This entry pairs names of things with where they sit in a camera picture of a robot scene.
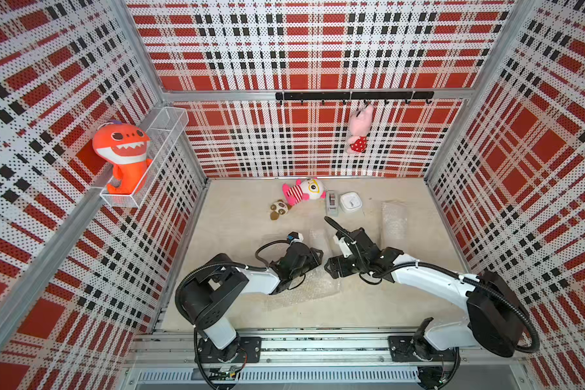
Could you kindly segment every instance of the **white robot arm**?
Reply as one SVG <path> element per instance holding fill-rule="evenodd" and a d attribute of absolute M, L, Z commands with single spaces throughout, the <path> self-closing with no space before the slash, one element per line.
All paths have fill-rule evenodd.
<path fill-rule="evenodd" d="M 461 309 L 462 314 L 456 318 L 427 318 L 423 321 L 412 337 L 408 352 L 411 355 L 428 361 L 439 351 L 454 348 L 454 356 L 459 358 L 459 347 L 477 345 L 503 357 L 512 356 L 516 350 L 524 353 L 538 351 L 538 334 L 528 312 L 496 273 L 486 272 L 481 276 L 460 274 L 425 263 L 395 248 L 380 250 L 363 228 L 349 232 L 331 218 L 325 219 L 336 228 L 336 241 L 345 245 L 343 253 L 348 254 L 325 262 L 324 268 L 333 278 L 358 273 L 371 285 L 385 279 L 420 288 Z M 219 361 L 231 361 L 238 354 L 240 337 L 225 317 L 226 311 L 241 294 L 285 292 L 293 279 L 318 267 L 322 252 L 309 248 L 302 240 L 300 235 L 292 232 L 287 240 L 274 241 L 258 249 L 256 258 L 266 267 L 235 263 L 222 253 L 182 280 L 176 289 L 175 303 L 180 314 L 195 327 L 196 350 L 197 333 L 200 333 L 214 346 Z M 289 246 L 282 258 L 268 263 L 258 253 L 275 243 Z M 362 277 L 364 274 L 375 281 Z M 218 283 L 219 287 L 214 289 L 211 282 Z M 528 347 L 518 345 L 525 330 L 531 337 Z"/>

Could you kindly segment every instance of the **pink striped plush toy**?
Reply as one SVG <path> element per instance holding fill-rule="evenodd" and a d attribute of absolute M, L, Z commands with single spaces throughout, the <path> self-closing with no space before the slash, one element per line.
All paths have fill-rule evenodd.
<path fill-rule="evenodd" d="M 291 187 L 288 184 L 282 186 L 286 202 L 294 206 L 302 200 L 325 199 L 325 186 L 316 177 L 305 180 L 297 179 L 296 185 Z"/>

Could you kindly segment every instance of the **pink pig plush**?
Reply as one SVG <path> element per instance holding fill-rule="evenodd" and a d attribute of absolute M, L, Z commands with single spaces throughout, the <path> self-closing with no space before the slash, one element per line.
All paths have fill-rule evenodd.
<path fill-rule="evenodd" d="M 373 106 L 369 104 L 365 109 L 357 111 L 349 118 L 349 131 L 352 137 L 347 139 L 349 148 L 347 153 L 359 154 L 366 152 L 366 136 L 370 132 L 372 125 Z"/>

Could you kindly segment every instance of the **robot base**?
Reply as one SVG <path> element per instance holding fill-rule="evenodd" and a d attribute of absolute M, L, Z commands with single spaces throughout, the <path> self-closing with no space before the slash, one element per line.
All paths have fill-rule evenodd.
<path fill-rule="evenodd" d="M 241 337 L 238 348 L 243 348 L 247 352 L 247 363 L 257 363 L 260 361 L 260 350 L 262 339 L 260 337 Z M 242 351 L 234 354 L 229 361 L 223 361 L 224 351 L 217 349 L 212 341 L 200 339 L 197 344 L 197 352 L 200 357 L 200 363 L 239 363 L 245 362 L 245 355 Z"/>
<path fill-rule="evenodd" d="M 390 356 L 395 362 L 421 361 L 413 352 L 412 336 L 389 336 L 388 345 L 390 346 Z M 455 355 L 451 349 L 438 351 L 429 356 L 430 361 L 452 362 Z"/>

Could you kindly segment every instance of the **pink plush toy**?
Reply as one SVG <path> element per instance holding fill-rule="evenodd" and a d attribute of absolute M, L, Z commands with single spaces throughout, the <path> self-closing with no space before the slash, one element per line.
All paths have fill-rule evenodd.
<path fill-rule="evenodd" d="M 366 136 L 370 132 L 372 125 L 373 106 L 369 104 L 365 109 L 357 111 L 349 118 L 349 131 L 352 137 L 347 139 L 349 148 L 347 153 L 359 154 L 366 152 Z"/>
<path fill-rule="evenodd" d="M 282 186 L 286 202 L 294 206 L 302 200 L 325 199 L 325 186 L 316 177 L 305 180 L 297 179 L 296 185 L 291 187 L 288 184 Z"/>

